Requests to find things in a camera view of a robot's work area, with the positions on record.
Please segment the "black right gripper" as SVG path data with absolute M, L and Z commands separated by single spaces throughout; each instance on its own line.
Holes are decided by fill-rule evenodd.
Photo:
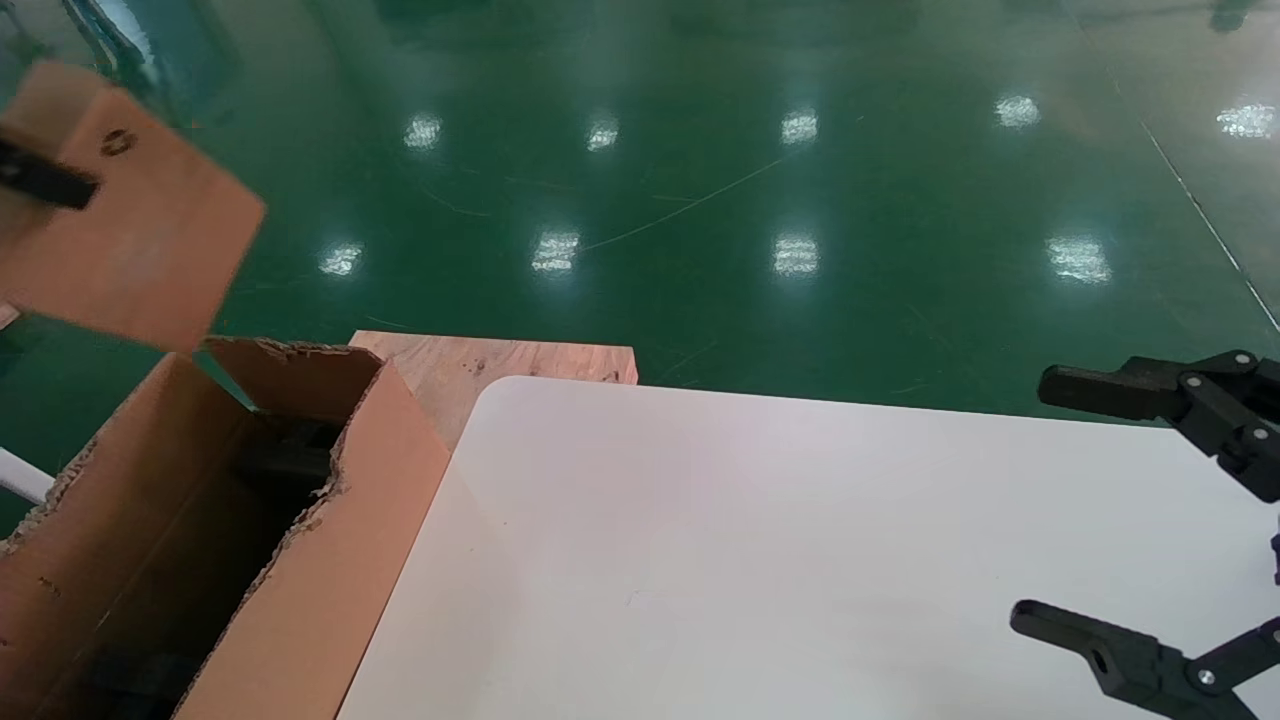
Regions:
M 1194 363 L 1129 357 L 1115 372 L 1053 365 L 1041 402 L 1105 416 L 1161 420 L 1257 500 L 1279 500 L 1279 365 L 1244 350 Z M 1280 587 L 1280 530 L 1271 537 Z M 1254 719 L 1236 688 L 1279 664 L 1279 620 L 1189 657 L 1153 635 L 1034 600 L 1018 601 L 1010 626 L 1080 656 L 1111 700 L 1166 719 Z

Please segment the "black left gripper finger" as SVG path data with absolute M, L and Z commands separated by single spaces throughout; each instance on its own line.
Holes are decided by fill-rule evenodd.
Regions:
M 84 210 L 99 182 L 10 138 L 1 138 L 1 184 L 56 208 Z

